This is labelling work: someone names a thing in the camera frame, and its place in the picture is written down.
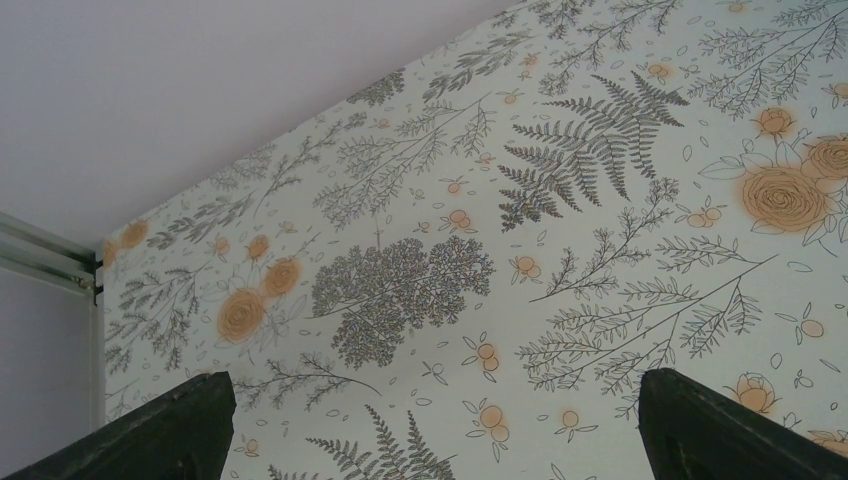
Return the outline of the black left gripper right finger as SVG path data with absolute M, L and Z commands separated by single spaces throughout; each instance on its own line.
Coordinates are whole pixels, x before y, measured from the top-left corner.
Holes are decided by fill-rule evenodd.
M 647 371 L 638 430 L 656 479 L 845 479 L 847 458 L 669 368 Z

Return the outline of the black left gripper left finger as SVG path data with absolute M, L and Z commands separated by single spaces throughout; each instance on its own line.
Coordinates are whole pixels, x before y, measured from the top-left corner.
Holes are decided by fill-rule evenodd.
M 219 479 L 235 410 L 230 374 L 200 374 L 7 477 Z

